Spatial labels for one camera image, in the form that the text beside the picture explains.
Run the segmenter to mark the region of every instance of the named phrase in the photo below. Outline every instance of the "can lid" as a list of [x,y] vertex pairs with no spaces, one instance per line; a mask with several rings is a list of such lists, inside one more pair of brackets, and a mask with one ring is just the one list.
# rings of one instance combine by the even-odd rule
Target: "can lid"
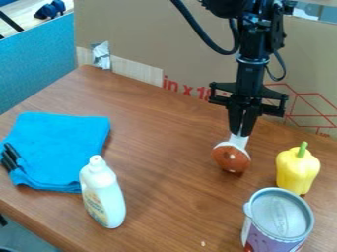
[[298,195],[280,188],[256,192],[250,200],[254,223],[266,234],[297,240],[308,236],[314,224],[310,206]]

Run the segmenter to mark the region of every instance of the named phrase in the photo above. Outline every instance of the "round object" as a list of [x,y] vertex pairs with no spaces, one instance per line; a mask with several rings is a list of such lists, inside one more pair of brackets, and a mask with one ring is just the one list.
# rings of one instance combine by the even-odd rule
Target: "round object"
[[250,156],[240,147],[223,142],[212,151],[212,158],[225,171],[243,173],[250,167]]
[[241,240],[247,251],[299,251],[313,229],[310,206],[288,190],[262,189],[243,209]]

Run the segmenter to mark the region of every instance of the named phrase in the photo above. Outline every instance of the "blue towel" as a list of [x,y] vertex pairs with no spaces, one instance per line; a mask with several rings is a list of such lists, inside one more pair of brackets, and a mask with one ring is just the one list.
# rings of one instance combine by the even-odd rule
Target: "blue towel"
[[14,185],[80,193],[79,172],[92,155],[101,153],[110,130],[107,117],[25,112],[18,116],[10,143],[20,154],[10,172]]

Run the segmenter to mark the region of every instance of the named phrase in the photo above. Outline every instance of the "orange object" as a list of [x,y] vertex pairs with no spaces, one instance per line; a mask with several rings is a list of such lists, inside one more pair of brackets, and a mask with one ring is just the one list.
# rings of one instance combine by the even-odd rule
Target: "orange object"
[[245,150],[248,137],[231,135],[230,140],[217,145],[212,158],[220,168],[233,173],[244,173],[250,167],[250,156]]

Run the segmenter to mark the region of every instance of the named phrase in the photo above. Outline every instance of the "black clamp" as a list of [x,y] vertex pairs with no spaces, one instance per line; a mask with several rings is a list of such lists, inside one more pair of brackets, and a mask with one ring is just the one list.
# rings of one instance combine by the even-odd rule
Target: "black clamp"
[[5,150],[1,153],[1,163],[8,172],[11,172],[18,167],[17,159],[20,155],[10,143],[4,144],[4,148]]
[[[236,135],[240,132],[243,137],[249,136],[258,116],[262,114],[279,117],[283,117],[285,114],[288,96],[269,90],[264,86],[256,97],[236,94],[236,83],[211,83],[210,88],[209,102],[222,105],[229,111],[230,129]],[[216,94],[216,90],[233,94],[230,97],[220,96]],[[263,98],[279,100],[280,103],[278,106],[263,104]]]

